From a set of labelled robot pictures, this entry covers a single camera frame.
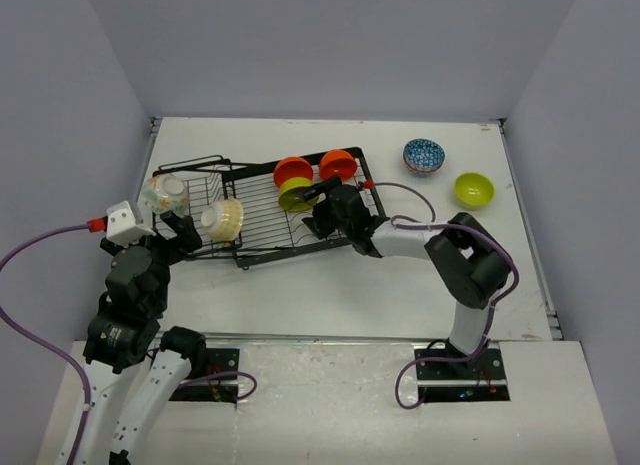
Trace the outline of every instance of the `orange plate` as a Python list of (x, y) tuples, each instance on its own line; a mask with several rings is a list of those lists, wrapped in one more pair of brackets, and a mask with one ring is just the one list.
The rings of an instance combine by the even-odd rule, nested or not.
[(331, 150), (320, 160), (320, 179), (327, 180), (335, 175), (345, 182), (356, 174), (358, 162), (349, 152)]
[(289, 157), (280, 160), (273, 171), (273, 181), (280, 188), (290, 178), (304, 177), (313, 180), (313, 168), (304, 158)]

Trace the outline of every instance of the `white tabletop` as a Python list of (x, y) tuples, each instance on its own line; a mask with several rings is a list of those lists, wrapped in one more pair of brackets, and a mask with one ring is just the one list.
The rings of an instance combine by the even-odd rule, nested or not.
[[(615, 465), (580, 344), (501, 349), (510, 402), (406, 411), (393, 383), (413, 355), (410, 344), (241, 345), (239, 366), (258, 379), (256, 393), (237, 410), (168, 403), (134, 465)], [(415, 399), (413, 370), (401, 393)], [(59, 453), (79, 397), (67, 367), (38, 465)]]
[[(446, 152), (432, 177), (410, 174), (404, 144), (429, 138)], [(333, 148), (363, 149), (375, 180), (415, 187), (433, 202), (439, 220), (461, 208), (455, 178), (466, 171), (489, 177), (493, 202), (476, 219), (514, 257), (522, 281), (498, 307), (491, 336), (549, 340), (545, 303), (523, 219), (494, 124), (165, 118), (147, 177), (170, 162), (221, 154), (261, 163)], [(387, 215), (428, 219), (422, 202), (403, 190), (380, 188)], [(365, 258), (350, 247), (309, 254), (243, 271), (232, 261), (181, 263), (172, 269), (163, 330), (182, 325), (202, 332), (359, 337), (445, 337), (454, 300), (433, 265), (402, 258)]]

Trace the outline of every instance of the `yellow-green bowl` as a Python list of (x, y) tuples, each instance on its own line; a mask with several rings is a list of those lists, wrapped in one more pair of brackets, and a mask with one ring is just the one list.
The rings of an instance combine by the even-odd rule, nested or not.
[(475, 172), (460, 175), (456, 179), (455, 192), (460, 205), (469, 210), (484, 207), (496, 193), (491, 180)]
[(304, 212), (305, 210), (309, 210), (316, 204), (318, 197), (305, 202), (300, 198), (300, 193), (310, 186), (311, 180), (308, 178), (290, 178), (280, 186), (278, 205), (280, 205), (285, 212)]

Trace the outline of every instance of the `gray wall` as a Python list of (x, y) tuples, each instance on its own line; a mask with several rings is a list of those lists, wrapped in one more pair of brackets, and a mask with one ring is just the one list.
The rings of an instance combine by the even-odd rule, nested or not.
[[(0, 254), (128, 198), (148, 119), (87, 0), (0, 0)], [(63, 348), (85, 335), (108, 258), (76, 232), (17, 257), (0, 302)], [(64, 362), (0, 322), (0, 463), (35, 463)]]
[(91, 0), (155, 115), (486, 120), (573, 0)]
[(567, 338), (621, 464), (640, 463), (640, 0), (576, 0), (507, 122)]

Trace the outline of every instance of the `dish rack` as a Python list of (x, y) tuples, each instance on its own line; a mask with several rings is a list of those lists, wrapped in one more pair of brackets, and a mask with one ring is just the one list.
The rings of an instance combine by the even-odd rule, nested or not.
[[(372, 180), (371, 172), (360, 148), (345, 148), (358, 162), (355, 176), (348, 183)], [(318, 164), (326, 152), (305, 155), (318, 174)], [(302, 222), (310, 217), (312, 210), (285, 212), (278, 205), (278, 188), (273, 183), (273, 171), (278, 161), (252, 164), (232, 162), (221, 155), (212, 155), (195, 160), (162, 165), (153, 176), (171, 173), (180, 178), (189, 190), (188, 214), (193, 217), (203, 246), (189, 254), (187, 260), (235, 260), (245, 270), (285, 258), (349, 245), (349, 240), (340, 232), (325, 239), (317, 239)], [(360, 192), (364, 203), (372, 213), (385, 217), (378, 193), (373, 190)], [(232, 242), (213, 242), (200, 224), (203, 210), (216, 200), (236, 198), (244, 208), (244, 222), (238, 238)], [(162, 221), (153, 216), (153, 225), (158, 232), (170, 238), (174, 235)]]

